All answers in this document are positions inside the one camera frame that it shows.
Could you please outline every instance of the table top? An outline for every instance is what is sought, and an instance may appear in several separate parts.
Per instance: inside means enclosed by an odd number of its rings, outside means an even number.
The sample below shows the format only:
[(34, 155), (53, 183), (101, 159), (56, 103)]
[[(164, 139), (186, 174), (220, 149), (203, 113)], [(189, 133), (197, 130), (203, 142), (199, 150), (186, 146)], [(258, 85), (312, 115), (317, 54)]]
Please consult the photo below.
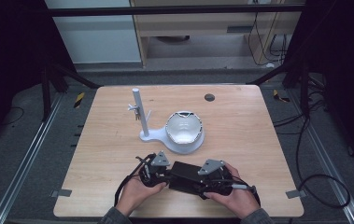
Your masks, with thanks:
[[(139, 138), (141, 122), (128, 104), (138, 88), (148, 126), (160, 129), (176, 111), (194, 112), (203, 122), (205, 140), (192, 154), (179, 155), (161, 142)], [(208, 102), (206, 94), (215, 100)], [(114, 203), (115, 192), (138, 164), (135, 158), (163, 150), (174, 161), (202, 166), (207, 159), (222, 160), (255, 185), (271, 217), (299, 217), (299, 198), (288, 199), (296, 189), (261, 90), (253, 85), (112, 86), (98, 89), (62, 189), (54, 207), (57, 217), (102, 217)], [(147, 199), (131, 217), (234, 217), (211, 200), (165, 188)]]

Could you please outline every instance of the person's left hand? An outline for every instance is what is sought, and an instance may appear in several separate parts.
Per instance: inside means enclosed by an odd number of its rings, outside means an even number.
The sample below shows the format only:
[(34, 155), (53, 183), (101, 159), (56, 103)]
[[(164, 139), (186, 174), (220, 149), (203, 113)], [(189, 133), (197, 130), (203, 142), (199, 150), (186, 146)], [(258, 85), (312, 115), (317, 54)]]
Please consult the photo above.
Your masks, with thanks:
[(128, 217), (142, 202), (148, 197), (159, 193), (165, 186), (167, 184), (162, 182), (153, 188), (146, 187), (139, 176), (135, 175), (124, 186), (116, 208)]

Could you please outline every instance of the gray carpet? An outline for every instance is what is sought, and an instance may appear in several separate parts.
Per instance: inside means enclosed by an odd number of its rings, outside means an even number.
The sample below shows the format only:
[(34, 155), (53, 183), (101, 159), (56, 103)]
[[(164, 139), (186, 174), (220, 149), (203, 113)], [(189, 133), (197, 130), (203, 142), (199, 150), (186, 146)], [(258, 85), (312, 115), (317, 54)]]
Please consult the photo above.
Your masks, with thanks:
[[(150, 72), (118, 72), (82, 74), (87, 79), (101, 85), (154, 85), (154, 84), (207, 84), (207, 83), (245, 83), (260, 77), (267, 71), (263, 69), (212, 69), (187, 71), (150, 71)], [(282, 76), (275, 77), (263, 84), (262, 93), (273, 121), (282, 120), (297, 115), (293, 103), (285, 103), (274, 99), (273, 89), (279, 89), (285, 97), (289, 97), (280, 88)], [(78, 143), (76, 133), (81, 132), (80, 125), (84, 125), (89, 113), (95, 90), (90, 90), (72, 79), (67, 79), (70, 88), (64, 94), (61, 107), (53, 122), (50, 131), (35, 163), (28, 174), (21, 192), (11, 208), (7, 220), (9, 223), (50, 223), (59, 222), (96, 222), (98, 217), (87, 218), (57, 218), (52, 213), (55, 198), (50, 197), (54, 189), (60, 189), (75, 147)], [(84, 91), (85, 96), (79, 108), (74, 108), (77, 95)], [(320, 95), (313, 95), (311, 104), (320, 100)], [(0, 128), (0, 200), (7, 190), (18, 169), (25, 152), (34, 139), (42, 118), (42, 99), (40, 86), (22, 91), (13, 100), (5, 123)], [(330, 154), (332, 161), (342, 174), (348, 189), (354, 197), (354, 157), (347, 154), (347, 146), (342, 135), (333, 122), (331, 115), (321, 106), (311, 112), (311, 121), (319, 133), (323, 145)], [(290, 171), (296, 184), (300, 180), (296, 173), (295, 151), (298, 142), (298, 133), (303, 125), (298, 119), (292, 124), (276, 128), (278, 139), (283, 148)], [(306, 132), (303, 135), (300, 147), (300, 167), (303, 177), (312, 174), (321, 174), (323, 170), (313, 150)], [(337, 203), (328, 180), (313, 180), (308, 184), (316, 194), (330, 203)], [(329, 208), (312, 196), (302, 199), (304, 215), (295, 218), (293, 223), (349, 223), (345, 213), (340, 209)], [(178, 219), (159, 220), (168, 223), (193, 223), (198, 220)], [(228, 219), (230, 223), (238, 223), (236, 219)], [(287, 219), (278, 218), (278, 223), (288, 223)], [(205, 220), (205, 223), (220, 223), (221, 220)]]

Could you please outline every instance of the human hand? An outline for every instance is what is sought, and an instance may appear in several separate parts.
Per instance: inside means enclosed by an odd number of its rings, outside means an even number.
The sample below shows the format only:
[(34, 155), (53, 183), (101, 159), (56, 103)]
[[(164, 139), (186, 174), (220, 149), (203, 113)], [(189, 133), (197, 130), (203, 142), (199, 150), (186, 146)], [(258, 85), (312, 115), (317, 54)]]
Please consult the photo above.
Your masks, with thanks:
[[(238, 170), (232, 167), (232, 165), (226, 163), (225, 166), (229, 169), (232, 176), (241, 178)], [(220, 204), (223, 204), (241, 219), (249, 216), (251, 213), (261, 208), (249, 190), (233, 189), (228, 196), (215, 192), (206, 192), (205, 196)]]
[(148, 197), (159, 193), (166, 185), (165, 182), (162, 182), (153, 188), (146, 187), (139, 175), (135, 174), (124, 186), (116, 208), (128, 217), (142, 202)]

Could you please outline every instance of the white stand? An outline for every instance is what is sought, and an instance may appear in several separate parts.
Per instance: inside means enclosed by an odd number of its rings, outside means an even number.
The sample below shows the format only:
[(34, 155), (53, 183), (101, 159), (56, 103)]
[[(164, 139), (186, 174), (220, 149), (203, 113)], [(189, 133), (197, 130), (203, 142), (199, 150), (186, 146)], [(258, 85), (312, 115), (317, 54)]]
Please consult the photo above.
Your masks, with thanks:
[(167, 131), (165, 130), (165, 125), (161, 129), (149, 129), (149, 117), (145, 117), (144, 106), (142, 105), (139, 89), (133, 89), (133, 95), (136, 106), (130, 106), (129, 110), (137, 110), (142, 124), (142, 131), (140, 132), (139, 137), (143, 142), (162, 142), (168, 149), (177, 154), (190, 154), (203, 144), (205, 138), (204, 130), (202, 130), (201, 135), (193, 143), (178, 144), (170, 139)]

